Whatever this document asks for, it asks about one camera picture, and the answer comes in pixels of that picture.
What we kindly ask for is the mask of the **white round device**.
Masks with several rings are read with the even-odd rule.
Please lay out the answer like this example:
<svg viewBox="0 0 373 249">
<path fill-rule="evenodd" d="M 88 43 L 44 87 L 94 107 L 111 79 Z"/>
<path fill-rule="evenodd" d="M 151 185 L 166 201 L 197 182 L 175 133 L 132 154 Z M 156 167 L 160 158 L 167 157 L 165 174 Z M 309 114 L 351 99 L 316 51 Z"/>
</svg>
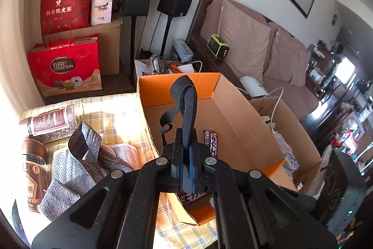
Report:
<svg viewBox="0 0 373 249">
<path fill-rule="evenodd" d="M 247 94 L 253 98 L 267 95 L 267 91 L 254 77 L 243 76 L 240 78 L 240 83 L 242 84 L 245 92 L 247 92 Z"/>
</svg>

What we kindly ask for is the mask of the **white mesh vest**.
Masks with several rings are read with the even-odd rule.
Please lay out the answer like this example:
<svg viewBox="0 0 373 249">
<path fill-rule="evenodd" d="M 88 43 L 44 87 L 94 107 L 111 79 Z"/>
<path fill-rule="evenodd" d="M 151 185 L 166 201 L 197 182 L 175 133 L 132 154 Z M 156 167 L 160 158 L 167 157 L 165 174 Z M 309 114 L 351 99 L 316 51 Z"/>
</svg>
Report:
<svg viewBox="0 0 373 249">
<path fill-rule="evenodd" d="M 129 144 L 101 145 L 101 152 L 108 152 L 117 157 L 123 164 L 104 164 L 100 175 L 105 177 L 107 173 L 119 168 L 124 172 L 140 169 L 137 149 Z M 96 182 L 84 169 L 83 165 L 76 160 L 68 148 L 62 148 L 53 154 L 52 180 L 50 187 L 66 190 L 74 196 L 83 196 Z"/>
</svg>

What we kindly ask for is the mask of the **brown label jar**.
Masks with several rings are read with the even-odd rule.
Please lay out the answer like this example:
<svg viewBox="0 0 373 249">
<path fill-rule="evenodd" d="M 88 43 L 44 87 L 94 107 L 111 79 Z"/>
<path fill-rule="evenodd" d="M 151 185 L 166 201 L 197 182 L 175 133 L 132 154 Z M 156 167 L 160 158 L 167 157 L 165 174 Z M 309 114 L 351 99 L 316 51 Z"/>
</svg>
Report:
<svg viewBox="0 0 373 249">
<path fill-rule="evenodd" d="M 39 214 L 41 202 L 49 186 L 46 147 L 41 142 L 27 138 L 22 144 L 21 159 L 21 197 L 27 203 L 29 211 Z"/>
<path fill-rule="evenodd" d="M 19 126 L 25 138 L 46 144 L 69 137 L 77 129 L 78 122 L 75 106 L 67 105 L 22 119 Z"/>
</svg>

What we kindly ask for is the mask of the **yellow plaid tablecloth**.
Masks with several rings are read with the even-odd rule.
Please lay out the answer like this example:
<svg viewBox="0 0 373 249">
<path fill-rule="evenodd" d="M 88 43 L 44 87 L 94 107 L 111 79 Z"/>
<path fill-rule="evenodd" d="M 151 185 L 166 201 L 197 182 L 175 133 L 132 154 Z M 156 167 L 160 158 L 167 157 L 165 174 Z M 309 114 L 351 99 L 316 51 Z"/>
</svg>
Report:
<svg viewBox="0 0 373 249">
<path fill-rule="evenodd" d="M 69 104 L 75 106 L 81 120 L 98 132 L 103 144 L 110 146 L 125 143 L 134 146 L 140 165 L 158 156 L 136 93 L 76 98 L 26 110 L 20 114 L 20 119 Z M 173 210 L 174 202 L 174 196 L 160 194 L 154 248 L 206 248 L 217 241 L 215 220 L 201 226 L 182 223 Z"/>
</svg>

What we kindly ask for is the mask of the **brown cardboard clutter box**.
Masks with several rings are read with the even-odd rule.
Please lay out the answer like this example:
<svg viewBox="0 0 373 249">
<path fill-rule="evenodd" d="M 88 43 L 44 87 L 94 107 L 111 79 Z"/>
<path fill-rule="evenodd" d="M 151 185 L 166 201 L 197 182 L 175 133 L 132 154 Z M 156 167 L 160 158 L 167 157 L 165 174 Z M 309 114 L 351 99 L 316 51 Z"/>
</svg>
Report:
<svg viewBox="0 0 373 249">
<path fill-rule="evenodd" d="M 300 193 L 306 194 L 320 172 L 322 159 L 304 127 L 289 107 L 278 97 L 250 101 L 261 116 L 269 116 L 271 135 L 279 133 L 293 150 L 300 165 L 290 173 L 290 181 Z"/>
</svg>

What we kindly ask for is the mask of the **snickers candy bar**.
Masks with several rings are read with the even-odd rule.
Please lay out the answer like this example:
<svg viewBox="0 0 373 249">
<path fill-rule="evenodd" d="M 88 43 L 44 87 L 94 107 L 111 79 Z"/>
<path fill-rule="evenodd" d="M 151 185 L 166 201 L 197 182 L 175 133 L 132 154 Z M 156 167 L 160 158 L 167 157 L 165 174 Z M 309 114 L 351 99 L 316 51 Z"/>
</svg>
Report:
<svg viewBox="0 0 373 249">
<path fill-rule="evenodd" d="M 204 145 L 209 148 L 210 154 L 212 157 L 218 156 L 217 143 L 218 143 L 218 134 L 212 130 L 203 130 L 204 135 Z M 198 199 L 206 196 L 206 192 L 203 193 L 185 193 L 179 194 L 179 198 L 183 205 L 191 204 L 196 202 Z"/>
</svg>

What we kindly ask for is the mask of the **red chocolate gift bag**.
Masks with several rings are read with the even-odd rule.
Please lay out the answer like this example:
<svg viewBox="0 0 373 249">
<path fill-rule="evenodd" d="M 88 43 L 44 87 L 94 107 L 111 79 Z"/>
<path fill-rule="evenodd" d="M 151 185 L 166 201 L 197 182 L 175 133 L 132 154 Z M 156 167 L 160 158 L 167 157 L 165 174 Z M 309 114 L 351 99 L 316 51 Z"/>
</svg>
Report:
<svg viewBox="0 0 373 249">
<path fill-rule="evenodd" d="M 102 89 L 98 34 L 36 44 L 27 59 L 45 97 Z"/>
</svg>

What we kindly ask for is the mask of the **brown sofa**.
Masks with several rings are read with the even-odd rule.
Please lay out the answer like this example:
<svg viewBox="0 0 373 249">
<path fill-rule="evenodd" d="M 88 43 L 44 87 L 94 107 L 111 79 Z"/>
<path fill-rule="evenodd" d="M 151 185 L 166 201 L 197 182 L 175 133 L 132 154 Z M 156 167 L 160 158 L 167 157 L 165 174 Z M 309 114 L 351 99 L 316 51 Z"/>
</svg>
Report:
<svg viewBox="0 0 373 249">
<path fill-rule="evenodd" d="M 305 119 L 316 110 L 318 100 L 306 86 L 306 70 L 310 56 L 302 42 L 283 27 L 255 10 L 234 0 L 227 0 L 239 10 L 271 28 L 263 82 L 267 92 L 283 88 L 282 99 L 298 120 Z M 229 67 L 226 58 L 217 59 L 207 47 L 212 34 L 218 34 L 218 23 L 223 0 L 200 0 L 186 42 L 202 57 L 207 71 L 218 71 L 233 84 L 241 87 L 240 79 Z"/>
</svg>

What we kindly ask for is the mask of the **white tissue roll pack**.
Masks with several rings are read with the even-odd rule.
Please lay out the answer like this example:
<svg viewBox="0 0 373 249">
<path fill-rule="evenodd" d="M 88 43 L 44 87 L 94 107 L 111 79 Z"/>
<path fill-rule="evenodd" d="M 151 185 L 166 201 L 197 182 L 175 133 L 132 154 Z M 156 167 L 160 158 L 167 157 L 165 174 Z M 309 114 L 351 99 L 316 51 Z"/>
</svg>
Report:
<svg viewBox="0 0 373 249">
<path fill-rule="evenodd" d="M 111 23 L 113 0 L 92 0 L 90 24 Z"/>
</svg>

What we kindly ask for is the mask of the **beige curtain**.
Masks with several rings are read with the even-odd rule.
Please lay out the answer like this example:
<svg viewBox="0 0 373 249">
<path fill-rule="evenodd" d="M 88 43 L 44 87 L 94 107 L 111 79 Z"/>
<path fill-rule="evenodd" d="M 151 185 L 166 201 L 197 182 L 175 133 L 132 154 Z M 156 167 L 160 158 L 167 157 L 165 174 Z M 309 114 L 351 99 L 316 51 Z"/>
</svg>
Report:
<svg viewBox="0 0 373 249">
<path fill-rule="evenodd" d="M 17 114 L 44 104 L 27 61 L 41 42 L 41 0 L 1 0 L 1 93 Z"/>
</svg>

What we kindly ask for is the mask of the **orange cardboard fruit box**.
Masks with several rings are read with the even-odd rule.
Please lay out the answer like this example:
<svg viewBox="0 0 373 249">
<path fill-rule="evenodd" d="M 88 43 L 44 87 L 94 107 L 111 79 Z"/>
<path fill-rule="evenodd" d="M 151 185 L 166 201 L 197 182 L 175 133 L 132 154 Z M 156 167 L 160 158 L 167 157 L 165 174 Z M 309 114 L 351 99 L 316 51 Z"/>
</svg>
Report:
<svg viewBox="0 0 373 249">
<path fill-rule="evenodd" d="M 181 74 L 162 74 L 138 78 L 141 100 L 156 155 L 161 154 L 159 120 L 174 107 L 172 84 Z M 273 134 L 242 93 L 220 73 L 190 73 L 197 90 L 195 129 L 199 142 L 204 130 L 218 134 L 217 157 L 239 171 L 258 169 L 275 184 L 294 190 L 283 168 L 283 154 Z"/>
</svg>

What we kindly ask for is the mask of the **red tea gift bag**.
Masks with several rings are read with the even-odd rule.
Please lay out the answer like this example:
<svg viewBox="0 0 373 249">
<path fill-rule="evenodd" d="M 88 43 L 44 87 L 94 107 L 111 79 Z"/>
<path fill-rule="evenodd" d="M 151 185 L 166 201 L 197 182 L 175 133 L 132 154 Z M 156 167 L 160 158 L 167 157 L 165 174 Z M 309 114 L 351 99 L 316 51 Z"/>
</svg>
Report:
<svg viewBox="0 0 373 249">
<path fill-rule="evenodd" d="M 43 35 L 87 28 L 91 0 L 41 0 Z"/>
</svg>

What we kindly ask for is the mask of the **right black speaker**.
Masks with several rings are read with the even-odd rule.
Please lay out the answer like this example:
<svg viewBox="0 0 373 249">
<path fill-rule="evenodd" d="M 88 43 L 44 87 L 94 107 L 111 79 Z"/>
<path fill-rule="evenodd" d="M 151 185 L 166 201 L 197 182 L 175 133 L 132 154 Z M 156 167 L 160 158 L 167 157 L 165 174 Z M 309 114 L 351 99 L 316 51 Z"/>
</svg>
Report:
<svg viewBox="0 0 373 249">
<path fill-rule="evenodd" d="M 168 19 L 161 45 L 160 56 L 164 56 L 169 29 L 173 18 L 186 16 L 193 0 L 159 0 L 157 10 L 165 14 Z"/>
</svg>

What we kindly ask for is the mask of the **dark grey knit sock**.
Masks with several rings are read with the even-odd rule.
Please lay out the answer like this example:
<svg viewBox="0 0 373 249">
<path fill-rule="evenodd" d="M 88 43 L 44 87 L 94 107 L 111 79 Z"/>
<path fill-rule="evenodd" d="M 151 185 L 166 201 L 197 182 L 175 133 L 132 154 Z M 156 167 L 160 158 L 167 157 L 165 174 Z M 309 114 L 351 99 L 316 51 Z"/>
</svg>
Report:
<svg viewBox="0 0 373 249">
<path fill-rule="evenodd" d="M 68 141 L 69 152 L 94 183 L 101 181 L 113 170 L 135 170 L 129 163 L 103 149 L 101 141 L 101 136 L 85 122 L 80 123 Z"/>
</svg>

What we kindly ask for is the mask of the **white blue small box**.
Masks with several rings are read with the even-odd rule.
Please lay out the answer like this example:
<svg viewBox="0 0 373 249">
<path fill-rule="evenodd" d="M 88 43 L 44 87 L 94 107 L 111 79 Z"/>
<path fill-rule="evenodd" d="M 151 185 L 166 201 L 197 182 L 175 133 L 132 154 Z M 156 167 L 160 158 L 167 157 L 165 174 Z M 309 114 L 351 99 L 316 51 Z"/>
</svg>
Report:
<svg viewBox="0 0 373 249">
<path fill-rule="evenodd" d="M 189 63 L 192 62 L 194 53 L 187 46 L 184 40 L 182 39 L 173 39 L 173 43 L 171 46 L 171 51 L 169 54 L 170 61 L 177 61 L 181 63 Z"/>
</svg>

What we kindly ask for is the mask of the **beige sofa cushion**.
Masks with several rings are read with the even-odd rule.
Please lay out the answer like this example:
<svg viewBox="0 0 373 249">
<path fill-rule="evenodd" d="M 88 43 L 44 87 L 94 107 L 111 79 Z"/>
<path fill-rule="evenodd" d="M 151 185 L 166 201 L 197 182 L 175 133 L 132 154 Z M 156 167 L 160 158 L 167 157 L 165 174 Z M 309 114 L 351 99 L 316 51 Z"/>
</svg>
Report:
<svg viewBox="0 0 373 249">
<path fill-rule="evenodd" d="M 229 45 L 226 61 L 236 76 L 249 76 L 262 83 L 271 28 L 223 0 L 218 35 Z"/>
</svg>

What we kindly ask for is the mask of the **black sock white text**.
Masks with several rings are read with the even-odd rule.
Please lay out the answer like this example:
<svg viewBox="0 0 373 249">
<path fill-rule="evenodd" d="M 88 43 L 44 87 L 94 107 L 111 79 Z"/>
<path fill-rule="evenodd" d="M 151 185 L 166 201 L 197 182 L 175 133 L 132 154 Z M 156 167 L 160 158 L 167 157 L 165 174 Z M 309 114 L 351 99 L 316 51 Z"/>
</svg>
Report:
<svg viewBox="0 0 373 249">
<path fill-rule="evenodd" d="M 180 113 L 183 118 L 181 128 L 183 148 L 188 149 L 192 143 L 192 130 L 197 116 L 197 90 L 189 76 L 183 75 L 172 84 L 170 94 L 175 106 L 161 116 L 159 132 L 162 139 L 165 139 L 164 134 L 172 130 L 172 122 Z"/>
</svg>

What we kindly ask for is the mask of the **brown cardboard carton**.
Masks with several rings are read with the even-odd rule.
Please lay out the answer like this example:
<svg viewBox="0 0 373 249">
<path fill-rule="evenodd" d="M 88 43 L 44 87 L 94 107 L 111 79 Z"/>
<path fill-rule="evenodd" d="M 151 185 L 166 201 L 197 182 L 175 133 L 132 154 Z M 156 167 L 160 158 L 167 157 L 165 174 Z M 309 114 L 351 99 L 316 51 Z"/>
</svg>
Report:
<svg viewBox="0 0 373 249">
<path fill-rule="evenodd" d="M 80 38 L 97 36 L 95 44 L 75 46 L 72 50 L 76 67 L 69 76 L 78 75 L 89 77 L 99 71 L 101 76 L 118 74 L 120 72 L 120 30 L 121 20 L 111 23 L 79 28 L 43 36 L 43 43 L 52 45 L 53 42 L 73 42 Z"/>
</svg>

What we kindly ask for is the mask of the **white power strip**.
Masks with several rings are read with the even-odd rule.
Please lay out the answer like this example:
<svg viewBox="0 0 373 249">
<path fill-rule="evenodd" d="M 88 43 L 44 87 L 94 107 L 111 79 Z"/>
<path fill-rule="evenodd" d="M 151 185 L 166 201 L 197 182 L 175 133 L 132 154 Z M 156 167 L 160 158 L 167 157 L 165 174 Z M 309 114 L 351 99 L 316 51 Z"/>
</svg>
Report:
<svg viewBox="0 0 373 249">
<path fill-rule="evenodd" d="M 293 153 L 293 150 L 291 149 L 289 144 L 286 143 L 286 141 L 284 140 L 281 134 L 275 133 L 274 137 L 276 141 L 278 142 L 278 145 L 280 146 L 280 149 L 283 153 L 283 157 L 285 160 L 283 164 L 284 168 L 287 170 L 287 172 L 290 172 L 290 173 L 296 172 L 299 169 L 300 165 L 298 163 L 297 158 L 295 157 Z"/>
</svg>

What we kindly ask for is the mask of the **green portable radio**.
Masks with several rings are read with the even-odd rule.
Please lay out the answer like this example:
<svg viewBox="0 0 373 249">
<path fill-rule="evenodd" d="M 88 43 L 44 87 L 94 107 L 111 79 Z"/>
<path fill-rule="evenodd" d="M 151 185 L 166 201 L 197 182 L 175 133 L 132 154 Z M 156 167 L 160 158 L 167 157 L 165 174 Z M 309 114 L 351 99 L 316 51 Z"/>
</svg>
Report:
<svg viewBox="0 0 373 249">
<path fill-rule="evenodd" d="M 207 47 L 217 59 L 225 59 L 229 53 L 229 45 L 218 34 L 210 36 Z"/>
</svg>

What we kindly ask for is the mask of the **light grey sock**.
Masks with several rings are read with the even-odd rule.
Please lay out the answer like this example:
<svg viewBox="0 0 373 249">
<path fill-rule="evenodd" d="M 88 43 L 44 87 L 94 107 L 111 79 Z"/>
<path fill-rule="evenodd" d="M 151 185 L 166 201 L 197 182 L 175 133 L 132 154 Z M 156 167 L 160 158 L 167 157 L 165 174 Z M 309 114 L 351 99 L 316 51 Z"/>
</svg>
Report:
<svg viewBox="0 0 373 249">
<path fill-rule="evenodd" d="M 39 209 L 50 222 L 53 222 L 84 194 L 85 191 L 73 181 L 63 184 L 59 180 L 53 179 Z"/>
</svg>

